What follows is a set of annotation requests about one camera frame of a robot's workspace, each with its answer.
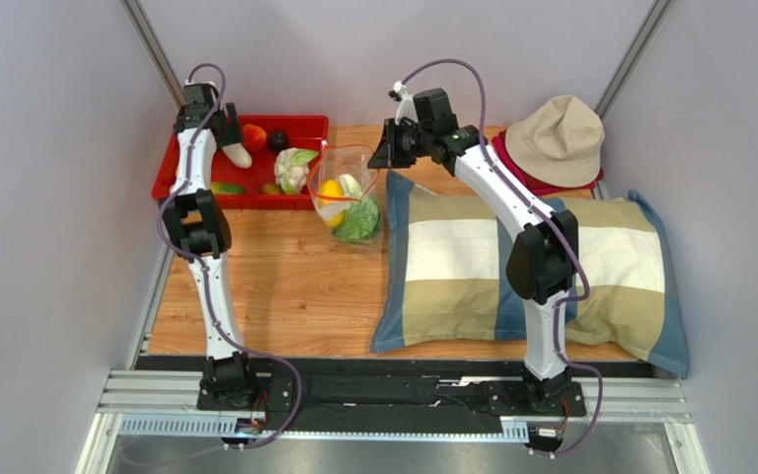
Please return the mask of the white radish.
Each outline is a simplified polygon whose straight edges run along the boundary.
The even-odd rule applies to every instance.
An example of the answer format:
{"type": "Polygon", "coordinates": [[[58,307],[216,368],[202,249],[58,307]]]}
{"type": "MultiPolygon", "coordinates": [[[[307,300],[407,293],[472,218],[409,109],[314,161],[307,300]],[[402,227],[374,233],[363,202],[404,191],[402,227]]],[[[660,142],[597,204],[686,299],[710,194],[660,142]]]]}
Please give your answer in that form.
{"type": "Polygon", "coordinates": [[[252,155],[241,143],[227,145],[222,148],[222,151],[228,160],[238,168],[249,169],[253,165],[252,155]]]}

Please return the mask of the clear zip top bag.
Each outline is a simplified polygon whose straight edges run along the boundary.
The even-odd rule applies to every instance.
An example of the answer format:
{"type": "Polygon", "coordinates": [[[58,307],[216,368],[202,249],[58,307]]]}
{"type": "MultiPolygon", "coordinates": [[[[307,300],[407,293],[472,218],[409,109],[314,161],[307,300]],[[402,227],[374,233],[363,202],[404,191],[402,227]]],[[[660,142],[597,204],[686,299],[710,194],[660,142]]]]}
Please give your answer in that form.
{"type": "MultiPolygon", "coordinates": [[[[383,238],[382,208],[379,199],[376,196],[379,173],[376,169],[367,168],[367,161],[372,156],[372,154],[373,149],[366,144],[331,146],[327,142],[323,142],[321,147],[321,156],[316,164],[310,169],[307,183],[307,189],[309,191],[312,203],[315,207],[317,215],[320,218],[321,216],[318,212],[320,207],[320,186],[326,180],[336,180],[337,177],[341,174],[351,174],[356,179],[360,180],[364,185],[372,187],[372,196],[377,200],[381,213],[378,232],[372,239],[356,242],[344,241],[333,235],[333,230],[335,228],[331,228],[324,223],[329,228],[333,239],[343,245],[346,245],[354,251],[359,251],[362,253],[377,253],[381,248],[383,238]]],[[[347,202],[350,201],[350,197],[341,197],[340,201],[342,202],[343,209],[346,210],[348,208],[347,202]]]]}

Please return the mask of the green orange mango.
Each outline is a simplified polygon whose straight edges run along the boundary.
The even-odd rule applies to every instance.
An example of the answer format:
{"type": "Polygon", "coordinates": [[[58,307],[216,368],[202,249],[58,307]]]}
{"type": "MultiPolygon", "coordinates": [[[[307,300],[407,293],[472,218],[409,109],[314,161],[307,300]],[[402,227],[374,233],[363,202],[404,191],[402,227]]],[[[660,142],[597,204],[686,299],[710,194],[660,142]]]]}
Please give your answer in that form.
{"type": "Polygon", "coordinates": [[[213,182],[210,186],[217,196],[243,196],[246,193],[244,187],[224,182],[213,182]]]}

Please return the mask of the green lettuce cabbage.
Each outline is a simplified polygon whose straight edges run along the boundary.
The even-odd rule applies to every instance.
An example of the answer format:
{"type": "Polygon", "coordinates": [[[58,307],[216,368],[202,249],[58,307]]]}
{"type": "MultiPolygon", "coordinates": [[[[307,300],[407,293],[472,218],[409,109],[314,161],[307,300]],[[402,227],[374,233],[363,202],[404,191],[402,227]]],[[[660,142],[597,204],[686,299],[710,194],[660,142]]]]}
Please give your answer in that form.
{"type": "Polygon", "coordinates": [[[333,230],[333,235],[348,242],[372,239],[378,232],[381,213],[377,200],[372,196],[372,187],[364,185],[351,174],[341,174],[337,182],[343,196],[350,198],[343,212],[342,223],[333,230]]]}

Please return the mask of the yellow bell pepper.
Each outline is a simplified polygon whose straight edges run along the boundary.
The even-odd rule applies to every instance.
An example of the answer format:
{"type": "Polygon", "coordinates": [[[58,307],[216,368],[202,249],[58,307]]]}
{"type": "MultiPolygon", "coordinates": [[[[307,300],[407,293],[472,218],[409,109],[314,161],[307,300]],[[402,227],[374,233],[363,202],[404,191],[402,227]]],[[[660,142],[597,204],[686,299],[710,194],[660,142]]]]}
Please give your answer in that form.
{"type": "Polygon", "coordinates": [[[340,198],[343,197],[341,184],[334,179],[326,180],[320,186],[319,215],[331,228],[339,227],[344,219],[344,209],[340,198]]]}

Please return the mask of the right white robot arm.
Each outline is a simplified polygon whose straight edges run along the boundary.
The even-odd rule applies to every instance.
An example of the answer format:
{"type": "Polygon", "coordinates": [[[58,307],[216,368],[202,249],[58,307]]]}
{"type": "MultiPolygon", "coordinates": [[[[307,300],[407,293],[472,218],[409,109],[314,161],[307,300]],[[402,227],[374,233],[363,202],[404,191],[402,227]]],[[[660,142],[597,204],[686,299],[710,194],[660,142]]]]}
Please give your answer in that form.
{"type": "Polygon", "coordinates": [[[571,383],[561,312],[579,272],[576,217],[524,188],[478,128],[460,126],[443,89],[413,94],[398,83],[389,96],[397,111],[383,124],[369,168],[407,169],[429,157],[494,213],[512,242],[506,279],[524,307],[526,354],[517,397],[532,412],[561,407],[571,383]]]}

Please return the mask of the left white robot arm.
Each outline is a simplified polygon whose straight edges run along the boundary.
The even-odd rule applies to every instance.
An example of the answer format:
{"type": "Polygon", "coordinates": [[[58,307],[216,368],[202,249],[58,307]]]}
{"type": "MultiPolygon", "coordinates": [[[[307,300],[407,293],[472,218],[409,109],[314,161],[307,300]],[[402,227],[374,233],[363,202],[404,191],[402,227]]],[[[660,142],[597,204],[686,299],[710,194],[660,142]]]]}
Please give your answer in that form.
{"type": "Polygon", "coordinates": [[[238,330],[227,275],[232,235],[211,188],[212,162],[224,146],[242,140],[233,105],[223,105],[211,82],[183,87],[174,132],[176,179],[160,202],[161,238],[188,264],[202,308],[206,352],[199,383],[200,410],[250,410],[260,401],[244,339],[238,330]]]}

